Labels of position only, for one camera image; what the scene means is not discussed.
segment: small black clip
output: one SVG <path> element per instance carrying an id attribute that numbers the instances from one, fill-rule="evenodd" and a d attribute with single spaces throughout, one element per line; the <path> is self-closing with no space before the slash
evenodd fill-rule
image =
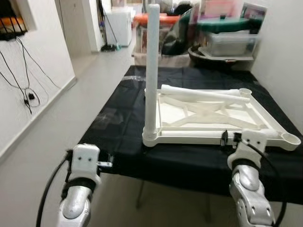
<path id="1" fill-rule="evenodd" d="M 66 178 L 65 178 L 65 182 L 67 183 L 68 179 L 70 178 L 70 175 L 71 175 L 71 161 L 72 161 L 73 150 L 69 149 L 66 152 L 67 152 L 66 160 L 68 161 L 68 168 L 67 168 L 67 175 L 66 175 Z"/>
<path id="2" fill-rule="evenodd" d="M 227 130 L 225 130 L 222 133 L 222 137 L 221 137 L 221 140 L 220 140 L 221 151 L 223 151 L 224 153 L 226 153 L 228 151 L 227 142 L 228 142 L 228 132 L 227 132 Z"/>
<path id="3" fill-rule="evenodd" d="M 242 140 L 242 133 L 235 132 L 234 135 L 235 136 L 233 138 L 233 141 L 237 142 L 237 143 L 241 142 L 241 140 Z"/>

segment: white vertical pipe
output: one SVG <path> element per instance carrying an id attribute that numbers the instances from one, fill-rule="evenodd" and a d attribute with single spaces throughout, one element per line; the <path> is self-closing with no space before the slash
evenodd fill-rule
<path id="1" fill-rule="evenodd" d="M 158 84 L 158 53 L 159 53 L 160 6 L 148 5 L 147 22 L 147 61 L 146 61 L 146 92 L 145 92 L 145 127 L 143 141 L 157 138 L 156 106 Z"/>

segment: baseboard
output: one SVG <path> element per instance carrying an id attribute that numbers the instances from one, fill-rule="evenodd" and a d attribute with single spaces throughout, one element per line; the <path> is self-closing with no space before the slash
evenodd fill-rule
<path id="1" fill-rule="evenodd" d="M 50 102 L 44 106 L 41 111 L 26 124 L 26 126 L 8 143 L 8 145 L 0 151 L 0 164 L 16 149 L 18 144 L 25 138 L 34 125 L 43 117 L 47 110 L 60 98 L 66 91 L 71 89 L 77 83 L 77 78 L 73 77 L 66 83 L 63 88 L 50 100 Z"/>

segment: plastic storage box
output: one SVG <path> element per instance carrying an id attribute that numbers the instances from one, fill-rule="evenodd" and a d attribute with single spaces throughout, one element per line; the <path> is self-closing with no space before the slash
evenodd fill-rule
<path id="1" fill-rule="evenodd" d="M 258 35 L 251 35 L 249 31 L 231 33 L 203 33 L 201 46 L 210 56 L 250 57 L 258 42 Z"/>
<path id="2" fill-rule="evenodd" d="M 179 20 L 180 16 L 167 16 L 166 13 L 160 14 L 160 31 L 159 31 L 159 53 L 163 45 L 164 38 L 170 28 Z M 136 25 L 136 48 L 137 53 L 146 53 L 147 46 L 147 14 L 140 14 L 134 17 Z"/>

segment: orange object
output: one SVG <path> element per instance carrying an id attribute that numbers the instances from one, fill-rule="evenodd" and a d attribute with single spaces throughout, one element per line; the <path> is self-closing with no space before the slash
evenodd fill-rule
<path id="1" fill-rule="evenodd" d="M 160 25 L 174 25 L 179 19 L 180 16 L 167 16 L 166 13 L 160 13 Z M 138 23 L 139 25 L 147 25 L 147 20 L 147 13 L 134 16 L 134 22 Z"/>
<path id="2" fill-rule="evenodd" d="M 17 22 L 20 25 L 24 24 L 23 19 L 21 17 L 18 17 L 17 20 L 14 17 L 11 17 L 11 18 L 3 17 L 3 18 L 0 18 L 0 20 L 2 21 L 2 23 L 0 23 L 0 26 L 2 26 L 2 27 L 3 27 L 3 25 L 4 26 L 11 26 L 12 23 L 13 23 L 13 25 L 17 25 Z"/>

